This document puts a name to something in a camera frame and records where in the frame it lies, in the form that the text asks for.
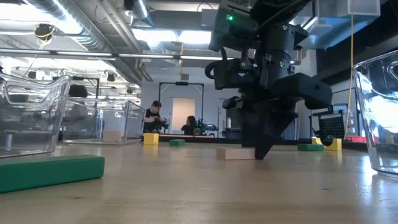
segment red object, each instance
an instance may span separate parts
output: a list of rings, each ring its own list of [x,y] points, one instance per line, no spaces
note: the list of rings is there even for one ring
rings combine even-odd
[[[366,137],[362,136],[348,136],[347,139],[352,142],[366,142]]]

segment beige block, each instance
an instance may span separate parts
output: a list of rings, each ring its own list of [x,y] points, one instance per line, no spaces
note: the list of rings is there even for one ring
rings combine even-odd
[[[105,131],[104,142],[121,142],[123,133],[120,131]]]
[[[223,160],[239,160],[239,159],[256,159],[254,157],[253,148],[234,148],[219,147],[216,153],[217,159]]]

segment person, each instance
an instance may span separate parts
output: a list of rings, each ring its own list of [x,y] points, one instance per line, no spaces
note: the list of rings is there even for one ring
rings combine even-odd
[[[156,122],[165,121],[165,119],[160,117],[159,111],[162,107],[162,104],[155,100],[149,109],[145,112],[144,118],[144,132],[145,133],[152,133],[156,127]]]
[[[194,116],[187,117],[187,122],[184,126],[182,126],[181,131],[184,131],[184,134],[193,135],[193,130],[197,126],[197,120]]]

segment cap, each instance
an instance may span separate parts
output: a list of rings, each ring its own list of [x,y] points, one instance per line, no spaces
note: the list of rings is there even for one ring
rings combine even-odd
[[[162,104],[161,104],[159,101],[155,100],[155,101],[152,103],[152,106],[162,107]]]

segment table surface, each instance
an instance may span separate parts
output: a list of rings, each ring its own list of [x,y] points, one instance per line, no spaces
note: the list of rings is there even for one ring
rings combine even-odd
[[[275,146],[263,161],[222,161],[219,147],[58,146],[52,156],[104,156],[104,177],[1,194],[1,224],[398,223],[398,179],[364,152]]]

